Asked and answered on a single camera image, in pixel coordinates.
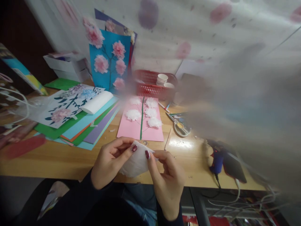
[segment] hand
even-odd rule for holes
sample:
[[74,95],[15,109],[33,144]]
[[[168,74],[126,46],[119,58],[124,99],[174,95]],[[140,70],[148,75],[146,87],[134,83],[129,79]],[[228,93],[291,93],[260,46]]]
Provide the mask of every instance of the hand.
[[102,189],[117,175],[123,164],[132,156],[138,147],[131,147],[135,139],[119,137],[101,147],[91,172],[92,184]]
[[[145,155],[163,215],[167,220],[173,221],[179,215],[180,199],[185,184],[184,169],[170,152],[156,151],[152,154],[145,151]],[[159,172],[155,157],[163,164],[164,173]]]

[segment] wooden table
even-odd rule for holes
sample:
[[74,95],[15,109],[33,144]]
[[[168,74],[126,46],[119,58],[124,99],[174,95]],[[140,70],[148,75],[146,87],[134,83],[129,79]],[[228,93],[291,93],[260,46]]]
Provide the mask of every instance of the wooden table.
[[[57,89],[47,89],[50,94]],[[153,150],[166,150],[171,152],[176,160],[186,171],[186,186],[218,188],[214,175],[209,171],[208,165],[213,158],[208,157],[213,150],[210,146],[203,144],[203,139],[196,139],[193,132],[185,138],[177,136],[173,130],[172,121],[165,114],[165,110],[160,108],[162,120],[162,130],[164,142],[148,141],[148,147]],[[183,112],[179,106],[169,108],[172,113]],[[71,147],[54,141],[47,141],[45,145],[13,160],[5,160],[4,153],[7,150],[0,150],[0,174],[7,176],[42,177],[82,180],[92,168],[100,148],[116,138],[122,112],[120,111],[111,124],[108,126],[100,140],[92,151]],[[26,138],[33,136],[36,131],[32,131]],[[157,163],[160,171],[163,171],[162,164]],[[245,190],[265,190],[257,184],[250,176],[249,172],[243,168],[247,183],[241,184],[241,189]],[[222,170],[219,174],[219,181],[223,189],[236,189],[234,179],[227,176]],[[150,173],[146,172],[135,178],[127,178],[118,174],[115,182],[152,184]]]

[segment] woman's right hand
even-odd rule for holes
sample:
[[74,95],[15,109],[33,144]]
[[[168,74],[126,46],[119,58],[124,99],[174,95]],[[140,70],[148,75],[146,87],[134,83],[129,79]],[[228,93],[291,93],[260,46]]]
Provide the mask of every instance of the woman's right hand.
[[[169,221],[175,220],[179,215],[180,199],[185,184],[184,169],[175,158],[166,151],[150,153],[145,151],[148,169],[154,183],[154,190],[163,215]],[[164,173],[160,173],[155,157],[163,164]]]

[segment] red plastic basket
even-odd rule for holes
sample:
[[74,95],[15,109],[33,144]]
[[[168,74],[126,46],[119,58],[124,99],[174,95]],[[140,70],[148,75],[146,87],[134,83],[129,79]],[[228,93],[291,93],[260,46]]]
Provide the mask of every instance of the red plastic basket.
[[154,97],[160,100],[165,100],[173,97],[175,89],[156,85],[158,74],[167,75],[167,82],[173,84],[174,86],[177,86],[177,78],[171,73],[136,70],[134,71],[135,79],[145,82],[136,82],[138,96]]

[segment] woman's left hand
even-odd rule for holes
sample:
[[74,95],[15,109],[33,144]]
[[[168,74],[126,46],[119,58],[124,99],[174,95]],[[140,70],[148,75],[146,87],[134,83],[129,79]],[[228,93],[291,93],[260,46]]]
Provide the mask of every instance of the woman's left hand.
[[102,189],[117,175],[123,164],[137,150],[131,147],[135,139],[119,137],[101,147],[91,172],[92,184],[96,189]]

